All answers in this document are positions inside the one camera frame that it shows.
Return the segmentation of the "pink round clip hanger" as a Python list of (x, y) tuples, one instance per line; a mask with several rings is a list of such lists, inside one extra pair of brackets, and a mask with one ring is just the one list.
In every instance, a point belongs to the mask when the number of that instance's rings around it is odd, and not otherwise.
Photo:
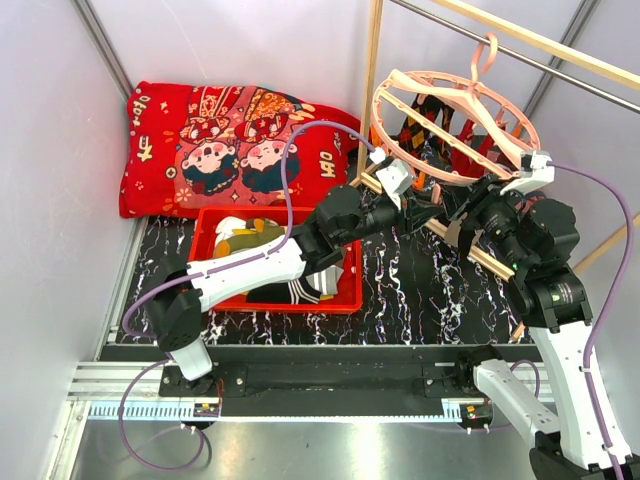
[[(380, 146), (392, 157), (400, 159), (423, 176), (444, 182), (466, 185), (476, 181), (453, 171), (452, 162), (415, 158), (399, 146), (398, 134), (407, 116), (413, 117), (442, 139), (451, 151), (458, 149), (483, 166), (487, 173), (501, 180), (519, 175), (521, 155), (541, 148), (538, 133), (524, 113), (504, 96), (488, 88), (480, 76), (493, 66), (498, 53), (498, 39), (493, 33), (485, 37), (487, 45), (478, 43), (470, 62), (470, 76), (440, 71), (391, 71), (375, 89), (372, 99), (372, 133)], [(417, 94), (431, 95), (454, 109), (450, 131), (441, 128), (441, 118), (435, 123), (411, 108)], [(487, 159), (457, 139), (466, 120), (475, 123), (476, 135), (490, 136), (501, 151), (497, 162)]]

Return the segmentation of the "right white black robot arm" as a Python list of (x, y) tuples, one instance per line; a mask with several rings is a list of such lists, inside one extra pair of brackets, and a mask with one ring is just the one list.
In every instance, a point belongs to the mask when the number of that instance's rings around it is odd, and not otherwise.
[(490, 176), (445, 186), (441, 195), (447, 218), (460, 224), (461, 254), (482, 231), (512, 268), (508, 298), (540, 353), (556, 409), (517, 380), (491, 347), (461, 357), (453, 374), (457, 390), (482, 393), (498, 407), (528, 444), (539, 479), (638, 478), (639, 457), (602, 397), (589, 299), (568, 264), (580, 239), (573, 209), (543, 198), (521, 213), (502, 181)]

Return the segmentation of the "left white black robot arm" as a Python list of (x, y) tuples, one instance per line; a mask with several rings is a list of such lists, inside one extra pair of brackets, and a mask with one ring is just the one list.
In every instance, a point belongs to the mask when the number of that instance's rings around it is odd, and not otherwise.
[(165, 258), (144, 303), (158, 347), (179, 367), (181, 384), (206, 395), (216, 372), (200, 337), (204, 312), (257, 287), (320, 272), (338, 261), (344, 246), (371, 234), (391, 227), (411, 234), (443, 211), (424, 192), (383, 193), (364, 205), (356, 188), (341, 185), (303, 223), (262, 246), (191, 263)]

